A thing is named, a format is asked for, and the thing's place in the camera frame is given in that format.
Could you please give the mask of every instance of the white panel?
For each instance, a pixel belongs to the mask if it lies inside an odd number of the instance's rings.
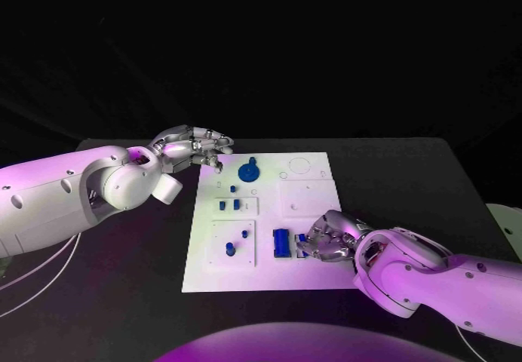
[[[240,200],[240,210],[234,210],[234,200]],[[221,201],[225,201],[225,210],[220,209]],[[259,216],[259,198],[215,198],[212,210],[215,217]]]
[[[319,217],[341,210],[338,189],[332,179],[280,181],[283,217]]]
[[[211,240],[207,245],[208,269],[254,268],[256,266],[256,221],[212,221]],[[227,243],[237,249],[234,256],[227,254]]]
[[[241,165],[248,163],[250,157],[256,157],[260,177],[253,183],[244,183],[240,180],[237,171]],[[220,160],[224,162],[224,172],[217,174],[211,167],[202,166],[199,176],[182,291],[191,293],[237,290],[355,288],[352,283],[355,274],[352,262],[331,263],[321,262],[310,256],[300,259],[296,257],[295,235],[308,233],[318,218],[309,216],[282,217],[279,183],[283,181],[308,180],[309,182],[321,182],[329,180],[331,186],[322,189],[321,196],[335,205],[331,208],[341,210],[326,153],[220,155]],[[235,193],[231,193],[231,186],[237,187]],[[248,220],[254,221],[256,226],[254,267],[233,267],[230,262],[233,259],[225,253],[225,241],[228,238],[234,239],[237,237],[240,228],[230,233],[231,235],[224,234],[224,239],[217,245],[212,244],[212,237],[217,236],[212,230],[212,222],[243,219],[243,217],[215,215],[215,207],[220,209],[217,199],[221,198],[257,198],[259,214],[248,216]],[[274,258],[274,229],[290,230],[292,258]],[[212,266],[207,259],[207,253],[208,250],[214,250],[214,247],[217,248],[215,255],[224,259],[218,261],[218,265]]]

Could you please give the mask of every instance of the table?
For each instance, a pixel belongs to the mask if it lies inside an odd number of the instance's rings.
[[[87,140],[78,150],[147,142]],[[377,228],[413,229],[455,253],[517,262],[445,140],[237,140],[234,149],[238,153],[328,152],[346,213]],[[3,360],[152,360],[209,333],[273,321],[358,327],[473,359],[453,324],[436,311],[421,306],[403,319],[359,290],[182,294],[198,175],[198,166],[175,175],[184,191],[171,206],[150,198],[84,233],[55,284],[0,320]],[[16,256],[5,281],[35,267],[61,245]],[[64,253],[0,293],[2,311],[42,288],[67,257]],[[521,358],[521,348],[470,333],[466,336],[488,360]],[[348,341],[348,353],[351,348],[357,346]]]

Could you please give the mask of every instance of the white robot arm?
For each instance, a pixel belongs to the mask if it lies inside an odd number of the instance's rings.
[[[408,318],[429,305],[465,330],[522,346],[521,264],[453,255],[410,230],[374,230],[335,210],[297,246],[325,262],[354,260],[354,284],[393,314]]]
[[[215,150],[234,141],[205,128],[173,127],[146,147],[106,146],[0,170],[0,258],[57,244],[135,209],[153,195],[166,204],[182,189],[168,173],[191,164],[221,172]]]

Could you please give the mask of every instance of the blue knob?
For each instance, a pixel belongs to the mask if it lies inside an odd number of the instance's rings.
[[[259,166],[256,165],[256,158],[251,157],[248,160],[248,164],[244,164],[240,167],[237,172],[241,181],[246,183],[251,183],[259,179]]]
[[[235,253],[237,253],[237,248],[234,247],[234,244],[227,243],[227,255],[234,256]]]

